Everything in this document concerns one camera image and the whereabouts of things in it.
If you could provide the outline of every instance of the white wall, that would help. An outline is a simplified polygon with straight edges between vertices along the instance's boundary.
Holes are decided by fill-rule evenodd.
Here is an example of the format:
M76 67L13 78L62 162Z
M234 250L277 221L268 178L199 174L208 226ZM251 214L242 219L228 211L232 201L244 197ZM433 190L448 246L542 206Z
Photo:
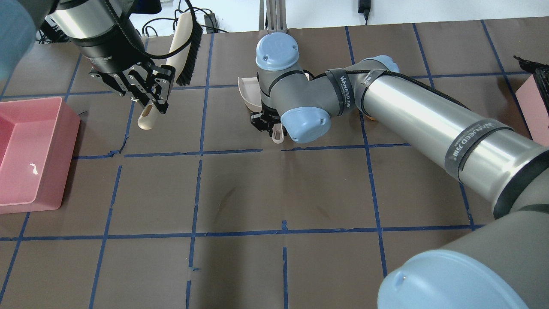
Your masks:
M140 31L155 17L173 17L178 0L163 4L158 15L133 15L131 20ZM191 0L195 7L214 11L219 26L229 32L255 31L259 28L260 0ZM363 25L357 13L358 0L286 0L289 28ZM549 0L372 0L368 25L422 23L429 21L499 19L549 16ZM202 14L197 14L204 23ZM159 35L173 33L170 21L151 24Z

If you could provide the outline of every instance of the white handle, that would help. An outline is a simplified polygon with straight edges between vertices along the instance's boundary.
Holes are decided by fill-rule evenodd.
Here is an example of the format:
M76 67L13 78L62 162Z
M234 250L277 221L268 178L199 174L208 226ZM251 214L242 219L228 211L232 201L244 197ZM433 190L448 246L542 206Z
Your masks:
M156 106L153 103L149 103L141 112L139 119L137 119L137 125L143 130L150 130L154 127L158 115L160 115L160 112Z
M282 124L277 123L273 127L273 142L276 144L281 144L284 141L284 132L282 129Z
M177 21L177 27L173 35L170 52L176 50L177 48L179 48L179 46L183 45L191 36L192 31L193 31L192 15L189 12L181 14L179 16L179 20ZM183 71L183 68L185 67L185 63L187 62L187 56L189 56L190 48L191 46L189 45L185 47L181 52L167 59L166 64L171 65L172 67L175 68L174 80L177 79L181 74L181 72Z

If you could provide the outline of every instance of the pink plastic bin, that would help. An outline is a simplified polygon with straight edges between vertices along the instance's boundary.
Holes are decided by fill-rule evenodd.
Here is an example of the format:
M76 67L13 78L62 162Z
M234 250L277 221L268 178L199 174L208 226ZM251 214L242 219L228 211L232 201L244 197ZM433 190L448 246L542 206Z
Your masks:
M517 90L517 99L532 139L549 146L549 114L533 76Z
M61 206L79 125L60 97L0 102L0 214Z

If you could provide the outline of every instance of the light blue joint cap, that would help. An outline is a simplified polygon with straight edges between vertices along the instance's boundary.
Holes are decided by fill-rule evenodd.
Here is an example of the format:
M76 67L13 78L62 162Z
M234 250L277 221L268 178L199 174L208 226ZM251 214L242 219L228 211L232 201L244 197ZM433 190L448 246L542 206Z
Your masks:
M498 274L450 250L412 257L383 280L378 309L528 309Z
M310 106L290 109L282 114L280 120L292 140L298 143L312 142L332 126L328 112Z
M0 0L0 80L6 79L32 48L36 28L17 0Z
M393 61L393 59L389 56L379 55L379 56L375 56L375 57L372 57L372 58L366 58L364 60L368 60L368 59L376 60L378 62L381 62L382 65L386 66L389 69L389 71L400 73L399 66L396 65L396 63Z
M288 69L299 59L298 43L282 32L264 36L257 43L255 52L255 63L266 71Z

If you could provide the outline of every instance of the brush handle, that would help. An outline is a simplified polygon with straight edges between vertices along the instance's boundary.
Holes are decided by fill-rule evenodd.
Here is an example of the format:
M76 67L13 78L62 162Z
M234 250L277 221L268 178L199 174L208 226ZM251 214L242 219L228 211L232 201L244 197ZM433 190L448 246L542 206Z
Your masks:
M173 35L170 52L176 50L179 46L183 45L191 36L192 31L193 31L192 15L189 12L181 14L179 16L177 27ZM174 56L167 59L166 64L171 65L172 67L175 68L175 75L174 75L175 78L173 80L176 80L181 74L181 72L183 71L183 68L185 67L185 63L187 62L187 57L189 55L190 48L191 46L189 45L185 47L185 49L182 50L180 53L177 53Z
M160 115L160 112L156 106L153 103L149 103L145 106L141 112L141 115L139 115L137 125L143 130L150 130L154 127L154 123L158 118L158 115Z
M190 13L181 14L179 16L179 21L177 22L175 34L173 35L170 52L178 49L179 46L183 45L191 36L192 31L193 31L192 15ZM183 68L185 67L185 63L187 62L187 57L189 55L190 48L191 46L189 45L179 53L167 59L166 64L171 65L172 67L175 68L173 82L177 80L177 78L183 71ZM154 106L154 104L150 103L145 107L145 109L139 116L139 119L137 119L137 125L143 130L150 130L153 128L154 123L158 118L158 115L160 115L160 112Z

